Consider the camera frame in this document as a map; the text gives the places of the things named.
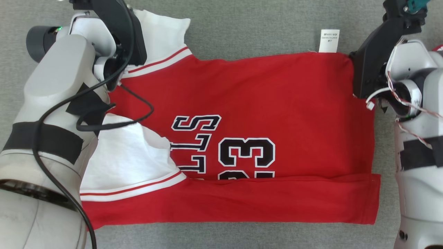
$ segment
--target red stripe trim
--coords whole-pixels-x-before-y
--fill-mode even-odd
[[[443,45],[440,45],[440,46],[434,48],[432,51],[438,51],[438,50],[439,50],[440,48],[442,48],[442,47],[443,47]]]
[[[132,191],[132,190],[136,190],[136,189],[139,189],[139,188],[143,188],[143,187],[147,187],[147,186],[155,185],[155,184],[158,184],[158,183],[164,183],[164,182],[169,181],[169,180],[171,180],[172,178],[174,178],[174,177],[180,175],[181,173],[182,173],[181,171],[180,171],[180,172],[177,172],[175,175],[170,176],[170,177],[168,177],[168,178],[166,178],[166,179],[164,179],[164,180],[161,180],[161,181],[159,181],[159,182],[148,183],[148,184],[145,184],[145,185],[142,185],[142,186],[133,187],[133,188],[130,188],[130,189],[125,189],[125,190],[121,190],[121,191],[117,191],[117,192],[112,192],[112,193],[81,193],[80,195],[116,195],[116,194],[120,194],[120,193],[124,193],[124,192],[129,192],[129,191]]]
[[[172,59],[174,56],[180,54],[181,52],[183,52],[183,51],[186,50],[186,49],[188,49],[188,47],[184,47],[184,48],[180,49],[179,51],[175,52],[173,55],[169,56],[168,58],[166,58],[166,59],[164,59],[164,60],[162,60],[162,61],[154,62],[154,63],[151,63],[151,64],[144,65],[144,66],[139,67],[139,68],[137,68],[137,69],[131,70],[131,71],[129,71],[128,73],[135,73],[135,72],[140,71],[140,70],[142,70],[142,69],[145,69],[145,68],[147,68],[147,67],[149,67],[149,66],[157,65],[157,64],[163,63],[163,62],[165,62],[165,61],[168,61],[168,60]]]

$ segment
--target black cable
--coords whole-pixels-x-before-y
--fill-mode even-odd
[[[124,3],[123,0],[116,0],[119,1],[120,4],[122,5],[122,7],[125,10],[125,14],[126,17],[129,20],[129,30],[132,30],[130,37],[131,37],[131,47],[129,50],[129,54],[128,57],[126,58],[126,61],[123,63],[123,65],[115,72],[113,73],[111,76],[109,76],[107,79],[105,79],[104,81],[84,90],[81,91],[65,100],[63,100],[62,102],[54,105],[53,107],[51,107],[49,110],[47,110],[42,116],[41,118],[37,121],[36,127],[35,127],[35,131],[33,134],[33,143],[32,143],[32,154],[34,155],[34,158],[37,162],[37,164],[40,166],[40,168],[42,169],[42,171],[46,174],[46,176],[52,181],[52,183],[54,183],[54,185],[60,189],[60,191],[68,198],[69,201],[71,201],[75,208],[78,210],[78,212],[81,214],[81,216],[83,217],[83,219],[85,220],[86,226],[88,227],[89,230],[89,235],[91,237],[91,244],[92,244],[92,248],[93,249],[97,249],[97,240],[95,238],[95,232],[94,229],[92,227],[91,221],[89,220],[86,212],[83,210],[82,206],[78,203],[78,201],[74,198],[74,196],[71,195],[71,193],[69,193],[69,191],[51,174],[51,172],[46,168],[45,164],[43,163],[42,159],[40,158],[39,155],[39,139],[40,139],[40,133],[41,133],[41,128],[43,126],[43,123],[45,121],[45,119],[51,114],[53,113],[55,110],[57,110],[58,108],[60,108],[61,106],[73,101],[74,99],[77,99],[91,91],[94,91],[95,89],[104,86],[105,84],[115,80],[122,72],[123,70],[125,70],[126,66],[129,64],[129,60],[134,52],[134,43],[135,43],[135,29],[134,29],[134,25],[132,22],[132,18],[131,18],[131,14],[130,14],[130,10],[126,7],[126,4]],[[124,86],[121,86],[124,90],[128,91],[130,94],[132,94],[133,96],[135,96],[136,98],[142,100],[144,103],[146,103],[150,108],[151,111],[135,120],[135,121],[131,121],[131,122],[124,122],[124,123],[117,123],[117,124],[107,124],[107,125],[102,125],[102,126],[92,126],[94,128],[94,130],[91,131],[97,131],[97,130],[105,130],[105,129],[113,129],[113,128],[118,128],[118,127],[123,127],[129,124],[134,124],[138,121],[142,121],[143,119],[147,118],[149,115],[152,114],[152,112],[154,111],[154,108],[152,107],[152,105],[144,100],[143,98],[141,98],[140,96],[136,95],[135,93],[133,93],[131,90],[127,89]]]

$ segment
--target red fabric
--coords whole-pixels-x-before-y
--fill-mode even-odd
[[[432,51],[441,51],[443,50],[443,45],[436,46]]]
[[[166,58],[166,59],[164,59],[164,60],[157,61],[157,62],[153,62],[153,63],[151,63],[151,64],[147,64],[147,65],[141,66],[141,67],[139,67],[139,68],[137,68],[137,69],[130,70],[129,73],[135,73],[135,72],[140,71],[140,70],[142,70],[142,69],[145,69],[145,68],[147,68],[147,67],[154,66],[154,65],[157,65],[157,64],[163,63],[163,62],[165,62],[165,61],[168,61],[168,60],[174,58],[176,55],[180,54],[180,52],[185,51],[186,49],[188,49],[188,47],[184,47],[184,48],[180,49],[179,51],[175,52],[173,55],[169,56],[168,58]]]
[[[84,202],[94,227],[150,222],[348,222],[373,224],[380,176],[371,173],[374,113],[352,95],[352,62],[344,54],[304,53],[201,61],[188,56],[146,75],[124,79],[155,111],[142,125],[174,144],[198,144],[205,151],[174,149],[177,166],[205,172],[172,187],[114,202]],[[121,88],[110,94],[114,114],[139,118],[148,107]],[[202,121],[192,131],[171,128],[177,116],[219,115],[213,131]],[[190,120],[181,125],[189,125]],[[235,166],[223,166],[224,139],[260,138],[274,144],[274,161],[257,167],[264,149],[253,148]],[[248,179],[218,180],[226,171]],[[257,178],[271,172],[274,178]]]

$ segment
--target white fabric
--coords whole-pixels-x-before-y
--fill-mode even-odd
[[[184,43],[190,19],[146,10],[134,13],[140,20],[148,59],[144,66],[129,66],[124,78],[165,68],[191,54]],[[108,114],[103,123],[129,120]],[[186,178],[170,158],[169,141],[139,123],[101,131],[98,139],[80,187],[83,201],[115,201],[170,187]]]
[[[147,10],[134,10],[134,13],[141,24],[148,56],[144,65],[165,60],[186,47],[185,33],[190,24],[189,18],[176,19],[160,16]],[[127,70],[131,71],[140,67],[143,66],[128,66]]]
[[[130,121],[107,114],[103,123]],[[186,177],[170,158],[170,143],[139,123],[101,131],[80,187],[83,201],[113,201],[172,186]]]

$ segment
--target black lettering with white outline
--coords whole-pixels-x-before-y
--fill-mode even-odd
[[[249,178],[248,174],[243,170],[225,170],[218,174],[219,180]]]
[[[206,173],[206,156],[191,156],[191,161],[197,162],[196,166],[178,166],[181,171],[196,171],[199,174]]]
[[[255,178],[274,178],[276,175],[275,171],[256,171],[254,172]]]
[[[260,149],[255,156],[255,167],[267,168],[275,161],[275,144],[269,138],[224,138],[218,143],[218,161],[225,167],[235,167],[237,157],[232,149],[238,149],[240,158],[252,158],[253,149]]]
[[[196,150],[198,152],[204,152],[208,148],[209,141],[212,134],[197,134],[196,140],[200,140],[200,144],[174,144],[171,143],[171,150]]]
[[[204,124],[201,126],[201,131],[215,131],[217,129],[218,123],[221,120],[220,115],[203,115],[203,116],[194,116],[189,125],[183,125],[184,122],[189,120],[189,116],[177,116],[175,117],[174,122],[172,123],[171,128],[175,131],[193,131],[195,130],[199,123],[202,121],[209,121],[210,123]]]

